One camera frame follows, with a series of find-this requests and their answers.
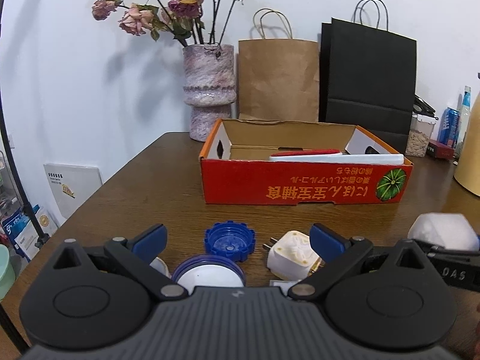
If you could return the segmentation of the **white tape roll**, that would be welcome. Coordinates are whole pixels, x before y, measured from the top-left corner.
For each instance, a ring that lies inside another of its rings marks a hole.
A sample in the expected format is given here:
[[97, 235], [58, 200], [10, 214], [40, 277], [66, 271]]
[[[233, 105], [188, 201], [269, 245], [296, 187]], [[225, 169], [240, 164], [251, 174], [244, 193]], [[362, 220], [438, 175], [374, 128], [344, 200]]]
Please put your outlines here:
[[161, 258], [156, 257], [151, 263], [150, 267], [154, 268], [157, 272], [160, 272], [162, 275], [165, 275], [168, 278], [171, 278], [168, 265]]

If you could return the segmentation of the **white power adapter plug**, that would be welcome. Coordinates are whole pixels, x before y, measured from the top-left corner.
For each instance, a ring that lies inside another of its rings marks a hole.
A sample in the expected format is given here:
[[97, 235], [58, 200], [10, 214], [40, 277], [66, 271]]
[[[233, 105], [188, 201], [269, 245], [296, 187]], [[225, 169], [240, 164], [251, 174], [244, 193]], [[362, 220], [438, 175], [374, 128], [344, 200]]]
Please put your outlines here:
[[271, 237], [263, 247], [268, 252], [267, 269], [284, 281], [302, 281], [325, 264], [310, 246], [309, 236], [295, 230], [278, 240]]

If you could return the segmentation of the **blue rimmed white lid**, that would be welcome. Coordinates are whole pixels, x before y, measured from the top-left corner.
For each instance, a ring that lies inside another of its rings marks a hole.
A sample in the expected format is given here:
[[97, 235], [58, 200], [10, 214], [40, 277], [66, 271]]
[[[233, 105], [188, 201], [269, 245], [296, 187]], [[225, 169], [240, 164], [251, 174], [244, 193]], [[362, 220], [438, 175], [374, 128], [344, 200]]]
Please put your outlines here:
[[191, 294], [196, 287], [242, 288], [246, 277], [238, 264], [215, 255], [186, 259], [172, 273], [172, 280]]

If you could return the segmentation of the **blue scalloped lid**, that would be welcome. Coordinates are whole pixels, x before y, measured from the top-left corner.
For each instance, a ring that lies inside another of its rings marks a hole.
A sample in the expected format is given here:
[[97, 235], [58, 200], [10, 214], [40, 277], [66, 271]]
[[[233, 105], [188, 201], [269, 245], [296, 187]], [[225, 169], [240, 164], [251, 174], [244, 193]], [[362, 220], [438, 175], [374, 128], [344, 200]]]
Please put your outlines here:
[[255, 250], [256, 233], [245, 223], [229, 220], [208, 228], [203, 244], [207, 254], [243, 263]]

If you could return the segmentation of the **yellow thermos jug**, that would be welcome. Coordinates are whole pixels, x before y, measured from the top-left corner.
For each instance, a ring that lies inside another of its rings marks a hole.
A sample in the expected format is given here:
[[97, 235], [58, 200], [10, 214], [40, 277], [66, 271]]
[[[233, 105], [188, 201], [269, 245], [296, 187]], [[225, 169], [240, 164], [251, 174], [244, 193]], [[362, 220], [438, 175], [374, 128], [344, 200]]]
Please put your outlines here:
[[454, 179], [471, 194], [480, 196], [480, 94], [478, 94], [469, 117], [465, 139]]

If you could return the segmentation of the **black light stand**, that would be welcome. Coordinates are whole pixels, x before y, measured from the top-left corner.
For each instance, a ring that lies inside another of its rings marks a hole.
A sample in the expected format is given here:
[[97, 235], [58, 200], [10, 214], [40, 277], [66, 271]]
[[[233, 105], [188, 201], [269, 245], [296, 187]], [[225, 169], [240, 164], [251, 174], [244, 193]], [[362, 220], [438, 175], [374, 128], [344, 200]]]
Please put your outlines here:
[[32, 49], [40, 29], [45, 0], [1, 0], [1, 135], [9, 141], [7, 159], [16, 168], [14, 181], [23, 188], [25, 206], [45, 203], [41, 187], [39, 144], [45, 130], [38, 126], [33, 104], [39, 88], [38, 52]]

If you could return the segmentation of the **dark red small box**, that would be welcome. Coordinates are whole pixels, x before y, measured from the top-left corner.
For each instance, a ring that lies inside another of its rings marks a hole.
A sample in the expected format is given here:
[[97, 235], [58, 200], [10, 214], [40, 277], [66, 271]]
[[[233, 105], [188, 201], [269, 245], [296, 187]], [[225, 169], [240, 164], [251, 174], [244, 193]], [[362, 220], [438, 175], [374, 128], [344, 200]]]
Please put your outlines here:
[[452, 160], [455, 150], [441, 142], [430, 140], [427, 146], [426, 154], [436, 159]]

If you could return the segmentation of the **red cardboard box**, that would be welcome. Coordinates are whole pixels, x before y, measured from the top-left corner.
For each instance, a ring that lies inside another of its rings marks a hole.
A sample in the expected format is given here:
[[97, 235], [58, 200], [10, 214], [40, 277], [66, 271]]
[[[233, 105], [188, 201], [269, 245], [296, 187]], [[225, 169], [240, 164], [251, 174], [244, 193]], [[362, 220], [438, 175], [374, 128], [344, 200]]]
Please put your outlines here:
[[199, 154], [209, 204], [383, 204], [413, 163], [357, 125], [219, 119]]

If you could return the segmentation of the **blue drink can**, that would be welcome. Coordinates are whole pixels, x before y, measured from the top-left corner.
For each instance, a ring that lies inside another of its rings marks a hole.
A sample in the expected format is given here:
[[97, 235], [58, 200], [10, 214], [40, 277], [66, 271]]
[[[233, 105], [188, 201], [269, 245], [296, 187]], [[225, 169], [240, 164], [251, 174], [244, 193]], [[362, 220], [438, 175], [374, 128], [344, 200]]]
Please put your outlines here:
[[442, 114], [437, 141], [454, 148], [458, 138], [461, 114], [456, 109], [448, 107]]

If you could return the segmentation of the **clear food container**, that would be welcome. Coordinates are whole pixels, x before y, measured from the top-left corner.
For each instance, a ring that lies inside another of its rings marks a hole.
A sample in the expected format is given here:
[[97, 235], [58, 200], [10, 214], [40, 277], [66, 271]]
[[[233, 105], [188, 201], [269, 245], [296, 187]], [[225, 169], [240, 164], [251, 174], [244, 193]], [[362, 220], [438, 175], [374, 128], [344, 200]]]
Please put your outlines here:
[[406, 155], [418, 158], [425, 156], [437, 120], [436, 117], [412, 113]]

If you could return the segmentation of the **clear blue bottle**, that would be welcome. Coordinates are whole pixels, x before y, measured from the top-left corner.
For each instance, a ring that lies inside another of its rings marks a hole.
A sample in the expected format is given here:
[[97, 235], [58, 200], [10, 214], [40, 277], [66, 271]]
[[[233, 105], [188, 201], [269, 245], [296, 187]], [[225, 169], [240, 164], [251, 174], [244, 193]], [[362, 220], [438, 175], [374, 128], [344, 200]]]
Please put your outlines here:
[[458, 134], [456, 140], [456, 157], [459, 158], [461, 155], [462, 145], [465, 139], [465, 133], [468, 127], [468, 122], [470, 118], [470, 102], [471, 102], [471, 87], [465, 86], [464, 95], [462, 98], [462, 103], [460, 107], [460, 118], [458, 126]]

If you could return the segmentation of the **black paper bag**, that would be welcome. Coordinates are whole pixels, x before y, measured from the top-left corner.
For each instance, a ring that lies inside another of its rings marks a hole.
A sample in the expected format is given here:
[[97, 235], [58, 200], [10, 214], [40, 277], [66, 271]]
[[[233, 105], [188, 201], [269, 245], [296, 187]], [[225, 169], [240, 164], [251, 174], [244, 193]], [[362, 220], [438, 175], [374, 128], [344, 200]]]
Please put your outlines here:
[[416, 40], [387, 28], [368, 27], [355, 6], [352, 21], [321, 25], [321, 122], [359, 125], [405, 152], [416, 90]]

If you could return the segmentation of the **brown paper bag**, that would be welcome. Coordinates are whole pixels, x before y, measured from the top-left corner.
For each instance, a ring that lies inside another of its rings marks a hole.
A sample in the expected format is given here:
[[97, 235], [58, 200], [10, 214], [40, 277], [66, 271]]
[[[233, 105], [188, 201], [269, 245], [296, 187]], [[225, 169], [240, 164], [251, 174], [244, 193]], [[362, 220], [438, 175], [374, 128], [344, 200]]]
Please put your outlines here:
[[[285, 38], [268, 39], [263, 18], [276, 15]], [[317, 122], [319, 45], [296, 39], [287, 17], [271, 8], [252, 18], [259, 39], [238, 42], [238, 113], [241, 119]]]

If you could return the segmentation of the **pink marbled vase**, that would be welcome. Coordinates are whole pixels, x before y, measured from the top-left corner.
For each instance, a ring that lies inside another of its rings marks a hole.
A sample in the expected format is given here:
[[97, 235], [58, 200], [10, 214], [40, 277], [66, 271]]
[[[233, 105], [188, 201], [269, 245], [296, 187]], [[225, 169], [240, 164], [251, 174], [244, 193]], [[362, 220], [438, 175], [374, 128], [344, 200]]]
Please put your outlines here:
[[206, 141], [218, 119], [231, 117], [237, 100], [232, 45], [192, 45], [183, 49], [185, 104], [191, 107], [190, 138]]

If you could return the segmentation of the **dried rose bouquet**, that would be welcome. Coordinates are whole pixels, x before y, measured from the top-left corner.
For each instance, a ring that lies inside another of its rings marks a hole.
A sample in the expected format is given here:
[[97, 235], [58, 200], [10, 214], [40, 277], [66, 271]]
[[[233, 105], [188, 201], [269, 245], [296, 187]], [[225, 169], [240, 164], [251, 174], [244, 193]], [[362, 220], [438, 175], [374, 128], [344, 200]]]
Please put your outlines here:
[[119, 27], [133, 36], [149, 34], [153, 40], [160, 33], [170, 33], [183, 47], [191, 38], [196, 45], [216, 45], [224, 40], [224, 34], [233, 8], [244, 0], [231, 0], [225, 25], [218, 32], [216, 25], [222, 0], [170, 0], [166, 3], [131, 3], [124, 0], [95, 0], [91, 11], [97, 21], [106, 20], [112, 13], [122, 10]]

